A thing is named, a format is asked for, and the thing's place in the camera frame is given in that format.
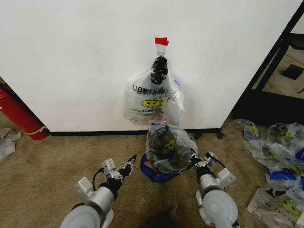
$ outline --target small black box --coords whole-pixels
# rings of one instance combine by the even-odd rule
[[[304,68],[290,64],[290,66],[283,72],[283,76],[296,80],[304,71]]]

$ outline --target blue container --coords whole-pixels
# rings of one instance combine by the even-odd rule
[[[161,171],[156,172],[154,169],[152,169],[144,164],[147,161],[148,161],[147,155],[144,154],[141,159],[141,171],[147,178],[149,178],[152,181],[152,183],[163,184],[179,175],[179,174],[173,174],[173,173],[164,173]]]

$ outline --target black cable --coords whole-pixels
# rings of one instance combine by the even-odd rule
[[[96,191],[96,188],[95,188],[95,178],[96,178],[97,174],[99,174],[99,173],[101,173],[101,172],[104,172],[104,169],[103,169],[103,168],[99,169],[99,170],[94,174],[94,176],[93,176],[92,184],[93,184],[93,190],[94,190],[94,191]]]
[[[78,203],[78,204],[76,204],[72,209],[71,209],[71,211],[72,210],[74,210],[76,207],[78,207],[78,206],[80,206],[80,205],[84,205],[85,203]]]
[[[216,158],[212,157],[212,159],[214,159],[218,164],[223,166],[223,168],[226,168],[226,166],[223,163],[221,163],[219,160],[217,160]]]

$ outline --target hanging plastic bag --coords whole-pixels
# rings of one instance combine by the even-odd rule
[[[124,97],[124,116],[135,124],[179,126],[185,113],[180,84],[167,69],[167,59],[158,57],[147,73],[129,81]]]
[[[183,129],[169,124],[150,126],[146,141],[147,160],[164,173],[182,173],[188,170],[191,151],[197,153],[194,139]]]

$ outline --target red tape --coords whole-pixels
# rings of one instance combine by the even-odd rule
[[[156,38],[155,37],[155,44],[161,44],[161,45],[164,45],[164,46],[168,46],[169,41],[167,40],[166,37],[164,37],[164,38]]]

